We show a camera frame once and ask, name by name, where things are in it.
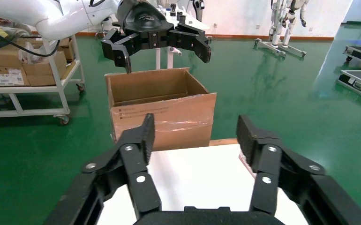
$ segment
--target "cardboard box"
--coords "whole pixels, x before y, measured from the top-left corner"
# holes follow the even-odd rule
[[[62,78],[66,73],[66,58],[62,51],[58,51],[55,56],[55,64],[58,68],[59,77]],[[55,85],[51,65],[48,58],[44,58],[40,63],[23,64],[27,79],[31,86]]]
[[[0,87],[30,86],[22,67],[0,67]]]
[[[147,113],[155,117],[154,150],[208,146],[216,93],[209,93],[188,68],[105,76],[113,131],[140,126]]]
[[[25,46],[26,42],[32,45],[43,45],[43,39],[40,37],[19,37],[16,39],[16,43],[20,46]]]
[[[35,46],[42,46],[43,45],[43,40],[42,38],[18,38],[16,40],[16,43],[19,44],[19,45],[22,45],[24,46],[26,44],[26,42],[30,42],[32,45],[35,45]],[[71,38],[67,37],[67,38],[64,38],[62,40],[60,40],[60,43],[59,43],[59,48],[58,50],[59,51],[63,51],[65,53],[65,57],[66,57],[66,60],[68,62],[72,62],[74,61],[74,51],[73,51],[73,46],[71,45]]]
[[[6,45],[0,48],[0,67],[22,67],[19,60],[19,49],[13,45]]]
[[[63,51],[65,53],[65,57],[67,62],[73,62],[74,61],[74,51],[73,46],[71,45],[71,38],[65,38],[62,39],[59,43],[59,50]]]

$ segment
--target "black robotic gripper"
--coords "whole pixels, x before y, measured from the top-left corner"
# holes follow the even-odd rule
[[[105,58],[124,67],[127,73],[132,70],[129,57],[144,49],[172,46],[194,51],[205,63],[210,61],[211,48],[205,31],[183,23],[174,27],[148,2],[121,1],[117,18],[120,28],[109,31],[101,43]]]

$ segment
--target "black cable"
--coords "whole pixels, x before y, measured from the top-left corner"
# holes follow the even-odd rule
[[[57,41],[56,46],[55,46],[55,49],[54,49],[51,53],[49,53],[49,54],[47,54],[47,55],[42,55],[42,54],[38,54],[38,53],[32,52],[32,51],[30,51],[30,50],[28,50],[28,49],[26,49],[26,48],[23,48],[22,46],[20,46],[20,45],[18,45],[18,44],[16,44],[16,43],[14,43],[14,42],[6,39],[5,37],[3,37],[3,36],[1,36],[1,35],[0,35],[0,40],[5,41],[5,42],[8,42],[8,43],[10,43],[11,45],[13,45],[13,46],[15,46],[15,47],[17,47],[17,48],[19,48],[19,49],[22,49],[23,51],[25,51],[25,52],[27,52],[27,53],[30,53],[30,54],[33,54],[33,55],[36,55],[36,56],[40,56],[40,57],[48,57],[48,56],[53,55],[53,54],[56,52],[56,50],[58,50],[58,48],[59,48],[59,43],[60,43],[60,41]]]
[[[100,0],[100,1],[98,1],[97,3],[93,3],[94,2],[94,0],[90,0],[90,6],[91,7],[96,7],[96,6],[98,6],[98,5],[100,5],[100,4],[102,4],[104,1],[106,1],[106,0]]]

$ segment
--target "wall baseboard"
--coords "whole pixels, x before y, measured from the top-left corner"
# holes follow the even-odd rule
[[[78,32],[77,36],[95,36],[94,32]],[[228,34],[206,34],[207,36],[211,36],[214,38],[234,38],[234,39],[256,39],[260,38],[262,40],[267,40],[269,36],[264,35],[228,35]],[[304,40],[304,41],[333,41],[334,37],[300,37],[293,36],[292,40]]]
[[[240,39],[256,39],[260,38],[262,40],[267,40],[269,36],[265,35],[228,35],[228,34],[206,34],[207,36],[212,36],[215,38],[240,38]],[[302,36],[292,36],[293,40],[305,40],[305,41],[333,41],[334,37],[302,37]]]

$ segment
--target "open cardboard box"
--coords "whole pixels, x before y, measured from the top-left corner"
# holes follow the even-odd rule
[[[105,75],[114,137],[153,113],[154,150],[208,146],[216,93],[209,93],[188,68]]]

